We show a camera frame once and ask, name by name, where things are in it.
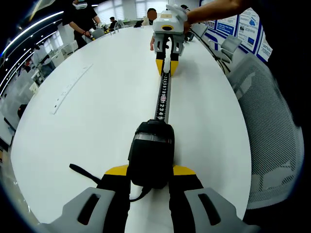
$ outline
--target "desk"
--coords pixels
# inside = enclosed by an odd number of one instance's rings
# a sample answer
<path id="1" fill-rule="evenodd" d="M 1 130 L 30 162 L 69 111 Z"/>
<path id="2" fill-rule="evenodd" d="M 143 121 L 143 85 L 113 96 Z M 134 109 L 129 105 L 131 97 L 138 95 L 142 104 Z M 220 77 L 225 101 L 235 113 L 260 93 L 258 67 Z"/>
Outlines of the desk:
<path id="1" fill-rule="evenodd" d="M 108 169 L 128 163 L 137 127 L 155 115 L 160 76 L 156 56 L 149 51 L 152 33 L 150 26 L 124 28 L 87 44 L 54 70 L 28 104 L 11 157 L 22 194 L 40 222 L 52 222 L 64 204 L 96 186 L 72 171 L 70 163 L 100 178 Z M 195 170 L 202 184 L 232 202 L 243 218 L 251 155 L 238 101 L 199 41 L 186 43 L 179 60 L 169 115 L 175 162 Z M 90 64 L 51 114 L 67 81 Z M 131 198 L 139 192 L 134 187 Z M 132 203 L 126 232 L 173 232 L 168 200 L 165 188 Z"/>

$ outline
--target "office chair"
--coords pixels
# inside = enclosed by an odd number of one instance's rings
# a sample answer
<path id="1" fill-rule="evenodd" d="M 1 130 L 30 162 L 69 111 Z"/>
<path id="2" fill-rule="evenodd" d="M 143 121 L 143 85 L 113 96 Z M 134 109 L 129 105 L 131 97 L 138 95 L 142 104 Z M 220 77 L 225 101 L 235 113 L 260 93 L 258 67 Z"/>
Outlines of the office chair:
<path id="1" fill-rule="evenodd" d="M 100 37 L 102 37 L 102 36 L 104 36 L 104 35 L 105 35 L 104 31 L 103 31 L 102 29 L 100 29 L 100 28 L 98 28 L 98 29 L 96 29 L 96 30 L 94 30 L 94 31 L 92 32 L 92 36 L 93 36 L 95 39 L 98 39 L 98 38 L 100 38 Z"/>
<path id="2" fill-rule="evenodd" d="M 249 53 L 228 74 L 246 123 L 252 156 L 248 209 L 285 200 L 304 160 L 301 127 L 269 68 Z"/>
<path id="3" fill-rule="evenodd" d="M 191 26 L 191 30 L 195 32 L 199 38 L 201 38 L 205 34 L 207 29 L 208 26 L 203 23 L 196 23 Z"/>
<path id="4" fill-rule="evenodd" d="M 119 24 L 120 28 L 125 28 L 125 25 L 121 19 L 118 19 L 118 24 Z"/>
<path id="5" fill-rule="evenodd" d="M 221 60 L 227 63 L 231 63 L 233 59 L 233 53 L 237 49 L 237 47 L 241 44 L 241 40 L 229 35 L 222 44 L 219 44 L 213 40 L 208 40 L 209 45 L 211 46 L 211 42 L 214 44 L 218 44 L 221 48 L 220 50 L 213 50 L 213 53 Z"/>

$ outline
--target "window blind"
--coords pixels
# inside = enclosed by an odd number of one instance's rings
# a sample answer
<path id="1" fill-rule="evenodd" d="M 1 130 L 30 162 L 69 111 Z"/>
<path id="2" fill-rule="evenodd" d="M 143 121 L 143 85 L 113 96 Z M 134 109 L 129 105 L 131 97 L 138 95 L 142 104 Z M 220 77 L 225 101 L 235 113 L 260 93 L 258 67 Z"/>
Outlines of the window blind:
<path id="1" fill-rule="evenodd" d="M 136 16 L 143 18 L 147 16 L 149 8 L 154 8 L 157 13 L 161 13 L 166 9 L 167 0 L 136 0 Z"/>
<path id="2" fill-rule="evenodd" d="M 122 0 L 108 0 L 94 8 L 101 22 L 110 24 L 110 17 L 115 20 L 124 20 Z"/>

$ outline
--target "human hand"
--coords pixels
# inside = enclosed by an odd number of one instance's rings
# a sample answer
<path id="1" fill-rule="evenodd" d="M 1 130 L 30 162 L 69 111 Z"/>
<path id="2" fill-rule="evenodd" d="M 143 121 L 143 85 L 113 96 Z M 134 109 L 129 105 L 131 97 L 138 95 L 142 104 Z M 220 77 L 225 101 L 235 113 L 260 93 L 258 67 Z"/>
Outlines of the human hand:
<path id="1" fill-rule="evenodd" d="M 152 36 L 151 41 L 150 41 L 150 50 L 151 51 L 154 50 L 154 42 L 155 42 L 155 38 L 154 38 L 154 36 Z"/>
<path id="2" fill-rule="evenodd" d="M 191 24 L 188 21 L 186 21 L 184 23 L 184 33 L 185 34 L 189 31 L 190 27 L 191 27 Z"/>
<path id="3" fill-rule="evenodd" d="M 89 31 L 84 32 L 83 35 L 87 36 L 88 38 L 91 37 L 91 33 L 89 33 Z"/>

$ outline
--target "blue poster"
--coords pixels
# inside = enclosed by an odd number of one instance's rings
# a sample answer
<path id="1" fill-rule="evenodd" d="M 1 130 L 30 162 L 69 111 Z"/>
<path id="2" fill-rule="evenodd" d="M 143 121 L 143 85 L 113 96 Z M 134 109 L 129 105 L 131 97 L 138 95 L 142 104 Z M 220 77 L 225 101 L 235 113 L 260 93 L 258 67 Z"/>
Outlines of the blue poster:
<path id="1" fill-rule="evenodd" d="M 217 20 L 216 30 L 221 31 L 227 35 L 234 35 L 236 30 L 238 16 Z"/>
<path id="2" fill-rule="evenodd" d="M 240 14 L 237 38 L 242 40 L 242 45 L 254 52 L 259 33 L 259 16 L 252 8 Z"/>

